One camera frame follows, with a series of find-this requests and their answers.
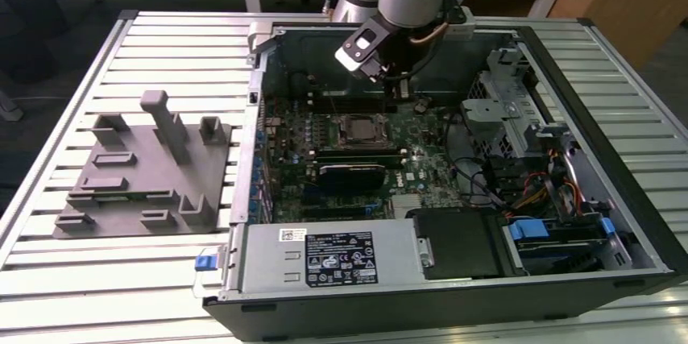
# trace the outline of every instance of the barcode sticker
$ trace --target barcode sticker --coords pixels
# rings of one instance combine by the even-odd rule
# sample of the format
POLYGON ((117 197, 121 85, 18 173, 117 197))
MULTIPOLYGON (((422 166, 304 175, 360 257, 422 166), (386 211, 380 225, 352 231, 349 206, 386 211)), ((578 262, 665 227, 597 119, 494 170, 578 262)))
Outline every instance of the barcode sticker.
POLYGON ((374 276, 374 269, 362 269, 357 271, 361 276, 374 276))
POLYGON ((280 229, 280 242, 302 242, 306 233, 306 229, 280 229))

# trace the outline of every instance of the metal bracket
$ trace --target metal bracket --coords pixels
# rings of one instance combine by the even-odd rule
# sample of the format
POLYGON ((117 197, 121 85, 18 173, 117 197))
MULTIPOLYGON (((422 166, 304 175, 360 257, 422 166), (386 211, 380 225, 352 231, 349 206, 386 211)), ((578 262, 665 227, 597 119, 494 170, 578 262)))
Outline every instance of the metal bracket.
POLYGON ((525 143, 528 144, 526 151, 537 151, 540 139, 553 139, 564 135, 569 131, 569 126, 564 123, 554 124, 530 124, 524 132, 525 143))
POLYGON ((229 242, 225 245, 225 250, 220 256, 222 270, 222 290, 218 293, 218 298, 226 298, 226 292, 236 292, 241 285, 241 255, 242 247, 246 242, 248 226, 245 223, 230 225, 229 227, 229 242))
POLYGON ((248 51, 252 54, 253 60, 248 61, 249 64, 256 62, 254 57, 273 44, 269 44, 269 40, 273 37, 272 22, 253 22, 248 27, 248 51))
POLYGON ((449 24, 445 37, 450 40, 470 40, 473 38, 474 16, 468 7, 461 7, 461 10, 465 15, 465 22, 449 24))
POLYGON ((501 122, 513 114, 497 100, 465 100, 461 102, 461 108, 465 119, 472 122, 501 122))
POLYGON ((434 257, 432 255, 430 240, 428 238, 418 238, 416 242, 418 244, 418 256, 422 267, 433 267, 434 257))

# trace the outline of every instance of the aluminum slotted table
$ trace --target aluminum slotted table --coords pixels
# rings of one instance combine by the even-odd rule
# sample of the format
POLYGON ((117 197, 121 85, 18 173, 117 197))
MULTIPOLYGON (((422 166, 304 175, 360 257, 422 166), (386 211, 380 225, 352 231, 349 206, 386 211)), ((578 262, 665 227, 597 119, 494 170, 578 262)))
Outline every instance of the aluminum slotted table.
MULTIPOLYGON (((321 16, 140 12, 116 23, 0 221, 2 340, 237 342, 193 296, 193 260, 202 248, 228 239, 221 230, 228 226, 252 74, 246 35, 257 20, 318 21, 321 16), (54 240, 54 218, 96 142, 86 129, 100 113, 121 112, 130 125, 152 124, 137 103, 152 87, 166 91, 169 110, 188 122, 212 114, 234 127, 220 232, 54 240)), ((686 243, 688 133, 596 28, 570 19, 481 21, 533 27, 678 240, 686 243)), ((557 118, 553 101, 540 91, 557 118)), ((218 286, 218 276, 218 271, 204 276, 202 285, 218 286)), ((685 342, 685 317, 688 291, 677 286, 566 320, 304 342, 685 342)))

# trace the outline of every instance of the orange wire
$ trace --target orange wire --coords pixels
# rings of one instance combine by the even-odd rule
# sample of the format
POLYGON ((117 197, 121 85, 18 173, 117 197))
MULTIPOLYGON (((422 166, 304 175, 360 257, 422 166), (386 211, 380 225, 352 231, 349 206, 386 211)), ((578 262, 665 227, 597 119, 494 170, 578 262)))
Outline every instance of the orange wire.
POLYGON ((582 202, 582 198, 581 198, 581 195, 580 195, 580 190, 578 190, 578 187, 576 187, 576 185, 564 179, 564 184, 566 186, 570 187, 570 189, 573 190, 573 203, 574 203, 574 206, 576 206, 576 213, 580 214, 581 211, 580 211, 580 203, 582 202))
POLYGON ((529 180, 536 177, 536 176, 540 176, 540 175, 546 175, 546 172, 533 172, 528 175, 528 177, 525 178, 525 182, 524 182, 524 195, 528 193, 528 183, 529 183, 529 180))

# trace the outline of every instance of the blue latch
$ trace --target blue latch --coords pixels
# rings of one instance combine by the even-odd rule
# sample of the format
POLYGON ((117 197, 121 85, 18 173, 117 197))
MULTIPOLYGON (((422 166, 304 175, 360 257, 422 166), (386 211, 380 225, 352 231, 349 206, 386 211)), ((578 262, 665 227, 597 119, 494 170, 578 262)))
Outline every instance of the blue latch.
POLYGON ((217 255, 198 255, 196 257, 196 271, 217 270, 217 255))
POLYGON ((545 223, 540 219, 524 219, 508 225, 508 231, 512 233, 514 241, 522 238, 546 238, 545 223))
POLYGON ((616 233, 616 227, 613 227, 612 219, 602 218, 600 220, 601 228, 604 229, 604 232, 606 233, 606 236, 616 233))

